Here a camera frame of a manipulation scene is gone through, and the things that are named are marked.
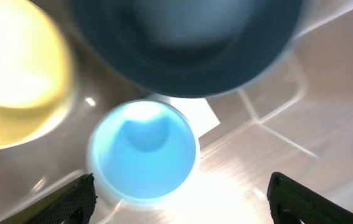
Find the yellow bowl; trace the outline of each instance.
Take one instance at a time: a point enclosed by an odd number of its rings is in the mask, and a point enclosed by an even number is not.
[[[56,127],[72,90],[72,56],[57,26],[29,1],[0,0],[0,149]]]

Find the cup rim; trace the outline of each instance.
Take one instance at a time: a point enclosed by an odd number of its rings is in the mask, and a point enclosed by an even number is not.
[[[120,192],[118,189],[116,189],[114,186],[111,185],[108,181],[106,181],[102,176],[101,176],[101,171],[98,168],[98,165],[96,162],[94,162],[94,150],[93,150],[93,143],[94,143],[94,138],[96,137],[98,128],[105,122],[105,120],[111,116],[112,113],[114,113],[116,110],[126,106],[130,105],[132,103],[138,103],[138,102],[152,102],[152,103],[157,103],[160,105],[164,105],[167,108],[174,110],[175,113],[177,113],[190,127],[191,129],[191,123],[189,120],[184,116],[183,113],[181,113],[177,108],[174,106],[158,101],[158,100],[147,100],[147,99],[140,99],[140,100],[132,100],[128,101],[125,103],[122,103],[111,110],[107,112],[100,120],[97,122],[93,132],[91,133],[89,140],[88,140],[88,148],[87,148],[87,171],[90,173],[93,173],[93,176],[95,178],[95,188],[96,191],[98,192],[98,195],[103,197],[105,200],[107,200],[110,203],[119,203],[122,201],[125,205],[129,205],[130,207],[136,208],[136,209],[144,209],[144,208],[154,208],[154,207],[160,207],[162,202],[164,202],[166,199],[171,198],[173,195],[176,195],[177,192],[181,191],[191,180],[193,176],[195,176],[195,173],[198,170],[199,163],[200,163],[200,155],[201,155],[201,150],[200,150],[200,144],[199,144],[199,139],[196,135],[196,133],[192,131],[193,138],[195,141],[195,158],[194,158],[194,163],[191,167],[191,170],[187,177],[183,180],[183,182],[176,188],[175,190],[167,193],[166,195],[156,197],[156,198],[136,198],[132,197],[129,195],[126,195],[122,192]]]

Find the plastic cup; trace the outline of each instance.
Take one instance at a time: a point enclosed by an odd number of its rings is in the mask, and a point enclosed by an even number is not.
[[[155,207],[196,170],[198,139],[171,105],[138,100],[110,111],[95,128],[87,164],[98,195],[134,207]]]

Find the black object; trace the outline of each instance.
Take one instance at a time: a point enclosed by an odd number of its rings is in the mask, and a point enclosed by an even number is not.
[[[93,175],[83,175],[0,224],[88,224],[96,205]]]
[[[353,224],[353,213],[279,172],[271,175],[268,200],[275,224]]]
[[[69,0],[83,34],[123,76],[163,95],[197,98],[239,87],[264,71],[293,35],[304,0],[262,0],[237,37],[197,49],[152,43],[133,0]]]

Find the blue cup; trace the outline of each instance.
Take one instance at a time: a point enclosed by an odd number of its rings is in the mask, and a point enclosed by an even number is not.
[[[87,154],[98,194],[138,207],[174,194],[199,159],[188,120],[172,106],[148,100],[110,111],[94,130]]]

